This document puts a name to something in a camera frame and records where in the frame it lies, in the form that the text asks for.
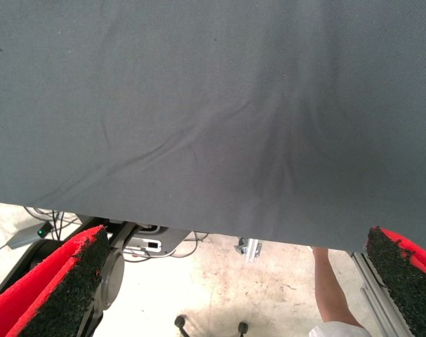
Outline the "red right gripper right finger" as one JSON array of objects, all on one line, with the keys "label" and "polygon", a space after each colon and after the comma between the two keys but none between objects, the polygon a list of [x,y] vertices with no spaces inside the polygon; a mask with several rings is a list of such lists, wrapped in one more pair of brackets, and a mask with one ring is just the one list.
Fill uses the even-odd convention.
[{"label": "red right gripper right finger", "polygon": [[372,227],[366,252],[414,336],[426,336],[426,250],[392,230]]}]

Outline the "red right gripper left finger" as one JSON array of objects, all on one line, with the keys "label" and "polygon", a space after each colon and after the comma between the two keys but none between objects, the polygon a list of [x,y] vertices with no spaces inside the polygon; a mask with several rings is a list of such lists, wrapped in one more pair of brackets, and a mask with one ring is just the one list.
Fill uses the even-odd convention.
[{"label": "red right gripper left finger", "polygon": [[108,253],[103,225],[65,242],[0,294],[0,336],[76,336]]}]

